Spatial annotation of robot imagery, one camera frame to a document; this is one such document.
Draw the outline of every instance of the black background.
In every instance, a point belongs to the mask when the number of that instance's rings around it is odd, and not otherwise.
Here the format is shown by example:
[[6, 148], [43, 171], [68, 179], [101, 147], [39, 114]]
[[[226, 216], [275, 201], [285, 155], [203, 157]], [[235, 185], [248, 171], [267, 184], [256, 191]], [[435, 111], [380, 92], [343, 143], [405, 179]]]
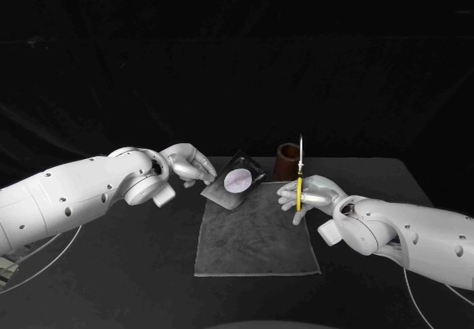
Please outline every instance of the black background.
[[473, 12], [298, 1], [4, 1], [0, 185], [122, 146], [390, 157], [473, 214]]

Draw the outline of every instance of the towel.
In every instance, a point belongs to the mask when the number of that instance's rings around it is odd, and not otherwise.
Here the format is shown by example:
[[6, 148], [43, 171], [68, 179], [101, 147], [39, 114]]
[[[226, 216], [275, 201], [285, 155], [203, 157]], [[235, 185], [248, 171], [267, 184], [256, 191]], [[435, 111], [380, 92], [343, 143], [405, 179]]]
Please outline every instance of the towel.
[[242, 204], [228, 210], [206, 200], [195, 276], [304, 276], [321, 273], [305, 219], [292, 224], [277, 190], [262, 183]]

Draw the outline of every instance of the dark table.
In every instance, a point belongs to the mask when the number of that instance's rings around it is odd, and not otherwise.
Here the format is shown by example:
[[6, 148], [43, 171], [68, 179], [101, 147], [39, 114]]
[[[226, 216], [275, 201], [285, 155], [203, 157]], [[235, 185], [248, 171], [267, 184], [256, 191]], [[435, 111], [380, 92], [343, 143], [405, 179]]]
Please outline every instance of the dark table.
[[[219, 170], [228, 157], [210, 158]], [[271, 176], [274, 158], [254, 158]], [[336, 181], [349, 195], [431, 206], [403, 163], [386, 158], [307, 158], [305, 175]], [[71, 249], [32, 281], [0, 295], [1, 328], [206, 328], [280, 319], [337, 328], [426, 328], [409, 298], [402, 268], [344, 244], [328, 247], [317, 228], [330, 217], [311, 210], [307, 225], [323, 274], [295, 277], [193, 276], [206, 198], [174, 176], [164, 208], [118, 202], [88, 223]], [[56, 257], [75, 230], [20, 266], [12, 282]], [[409, 273], [422, 312], [438, 328], [468, 328], [473, 307], [447, 287]], [[468, 291], [462, 294], [474, 300]]]

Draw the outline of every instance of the white cable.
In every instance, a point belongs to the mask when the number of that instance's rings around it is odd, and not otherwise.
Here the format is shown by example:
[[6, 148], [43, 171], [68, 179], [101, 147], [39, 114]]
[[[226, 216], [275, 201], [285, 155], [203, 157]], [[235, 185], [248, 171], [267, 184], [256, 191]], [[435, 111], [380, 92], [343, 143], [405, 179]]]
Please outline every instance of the white cable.
[[14, 265], [20, 264], [33, 254], [36, 254], [42, 249], [45, 249], [46, 245], [62, 235], [62, 233], [56, 234], [55, 237], [20, 260], [17, 260], [12, 265], [9, 265], [1, 271], [0, 274], [4, 273]]
[[451, 291], [474, 306], [474, 303], [452, 289], [451, 286], [445, 284], [445, 286], [451, 289]]
[[19, 284], [16, 284], [12, 288], [9, 288], [7, 290], [3, 290], [0, 291], [0, 295], [3, 293], [6, 293], [7, 291], [10, 291], [12, 289], [17, 288], [23, 283], [27, 283], [53, 264], [55, 264], [55, 261], [59, 259], [59, 257], [62, 256], [62, 254], [66, 252], [69, 246], [72, 245], [72, 242], [73, 240], [76, 239], [76, 235], [79, 234], [79, 231], [81, 231], [81, 228], [82, 228], [82, 225], [79, 226], [79, 228], [76, 229], [76, 234], [73, 235], [72, 239], [71, 239], [71, 242], [69, 244], [66, 245], [66, 248], [62, 250], [61, 254], [56, 256], [56, 258], [52, 260], [52, 262], [42, 268], [42, 270], [35, 274], [32, 275], [24, 281], [22, 281]]
[[419, 315], [422, 316], [422, 319], [425, 320], [425, 323], [428, 324], [429, 328], [434, 329], [434, 328], [432, 328], [432, 325], [429, 324], [429, 322], [428, 322], [428, 320], [426, 320], [426, 318], [425, 318], [425, 315], [422, 314], [422, 311], [421, 311], [419, 308], [418, 308], [418, 305], [416, 305], [416, 302], [415, 302], [415, 297], [413, 297], [413, 295], [412, 295], [412, 289], [409, 288], [408, 277], [406, 277], [406, 270], [405, 270], [405, 269], [403, 269], [403, 273], [405, 273], [406, 288], [408, 288], [409, 296], [411, 296], [411, 298], [412, 298], [412, 301], [413, 301], [413, 304], [415, 304], [415, 307], [416, 307], [418, 313], [419, 313]]

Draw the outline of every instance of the tabletop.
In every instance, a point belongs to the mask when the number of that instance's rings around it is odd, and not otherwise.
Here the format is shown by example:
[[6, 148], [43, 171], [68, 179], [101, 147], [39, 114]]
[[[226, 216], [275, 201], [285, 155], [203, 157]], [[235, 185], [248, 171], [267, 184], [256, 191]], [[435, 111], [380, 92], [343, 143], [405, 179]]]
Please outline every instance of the tabletop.
[[[252, 157], [267, 181], [275, 158]], [[209, 158], [216, 169], [229, 157]], [[331, 179], [349, 195], [431, 206], [403, 163], [392, 158], [305, 158], [305, 175]], [[193, 276], [205, 184], [186, 189], [170, 178], [174, 200], [128, 206], [120, 201], [88, 223], [48, 270], [0, 295], [3, 328], [196, 328], [249, 320], [284, 320], [334, 328], [426, 328], [415, 309], [402, 268], [357, 254], [340, 242], [328, 247], [317, 228], [330, 219], [307, 213], [321, 274], [297, 277]], [[75, 230], [24, 264], [10, 285], [30, 277], [65, 248]], [[422, 312], [435, 328], [474, 324], [471, 306], [438, 282], [409, 272]], [[470, 291], [461, 291], [474, 300]]]

